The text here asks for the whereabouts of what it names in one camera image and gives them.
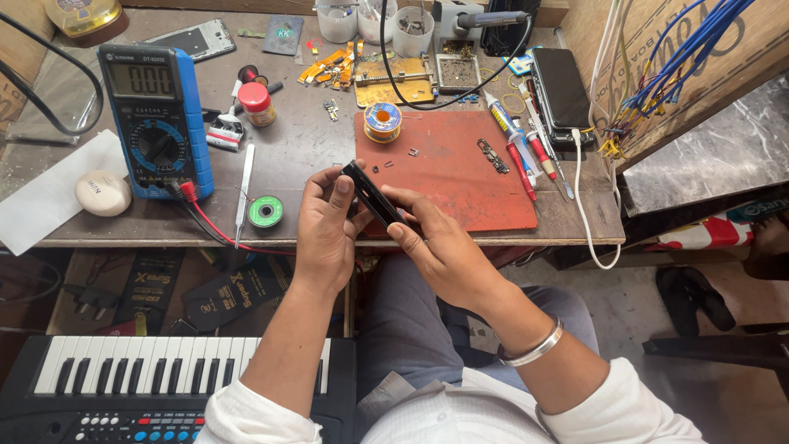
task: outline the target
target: small jar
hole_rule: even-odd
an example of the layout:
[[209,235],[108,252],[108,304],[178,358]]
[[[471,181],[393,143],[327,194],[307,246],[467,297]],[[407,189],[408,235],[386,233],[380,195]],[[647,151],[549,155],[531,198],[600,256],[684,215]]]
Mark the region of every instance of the small jar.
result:
[[238,89],[238,101],[246,111],[249,121],[256,126],[268,126],[274,122],[276,113],[271,104],[268,89],[257,82],[243,84]]

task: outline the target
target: paper sheet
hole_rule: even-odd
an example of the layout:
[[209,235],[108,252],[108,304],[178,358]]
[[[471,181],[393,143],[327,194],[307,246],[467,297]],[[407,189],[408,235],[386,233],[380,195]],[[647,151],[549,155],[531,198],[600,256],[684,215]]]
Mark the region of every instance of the paper sheet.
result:
[[74,217],[82,210],[74,186],[93,170],[129,175],[121,140],[110,130],[0,202],[0,242],[18,256]]

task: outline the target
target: silver bracelet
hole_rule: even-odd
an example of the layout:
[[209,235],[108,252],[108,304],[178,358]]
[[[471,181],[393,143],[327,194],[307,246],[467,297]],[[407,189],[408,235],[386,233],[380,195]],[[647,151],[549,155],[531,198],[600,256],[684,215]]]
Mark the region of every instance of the silver bracelet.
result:
[[548,337],[545,338],[545,341],[542,341],[540,345],[537,345],[530,352],[527,352],[521,357],[512,358],[507,355],[507,353],[504,351],[504,347],[499,344],[498,355],[502,364],[508,367],[520,367],[521,365],[530,363],[545,353],[548,353],[548,350],[553,348],[553,346],[559,342],[559,338],[562,337],[562,333],[564,332],[562,320],[559,319],[559,317],[555,314],[549,313],[548,316],[550,316],[551,319],[553,319],[553,321],[556,323],[556,328],[553,330],[553,333],[549,334]]

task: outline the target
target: red repair mat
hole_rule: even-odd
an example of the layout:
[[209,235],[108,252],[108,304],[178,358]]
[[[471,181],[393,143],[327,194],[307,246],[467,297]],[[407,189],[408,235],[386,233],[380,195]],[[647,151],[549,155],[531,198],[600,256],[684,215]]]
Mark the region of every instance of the red repair mat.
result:
[[[356,157],[367,160],[365,172],[383,184],[419,191],[467,231],[535,228],[537,217],[507,139],[489,111],[406,112],[400,136],[379,144],[365,135],[364,113],[353,118]],[[500,174],[477,146],[483,138],[510,167]],[[419,156],[409,156],[409,149]],[[386,162],[394,166],[384,167]],[[373,173],[372,167],[379,172]],[[369,237],[387,236],[378,221],[365,229]]]

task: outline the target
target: electronic keyboard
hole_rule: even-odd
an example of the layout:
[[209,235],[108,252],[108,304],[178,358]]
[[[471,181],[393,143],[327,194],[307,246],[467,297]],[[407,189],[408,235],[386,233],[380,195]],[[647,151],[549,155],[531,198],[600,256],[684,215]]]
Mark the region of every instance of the electronic keyboard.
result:
[[[259,337],[34,336],[0,393],[0,442],[190,444],[208,398],[238,379]],[[326,339],[310,419],[351,443],[356,348]]]

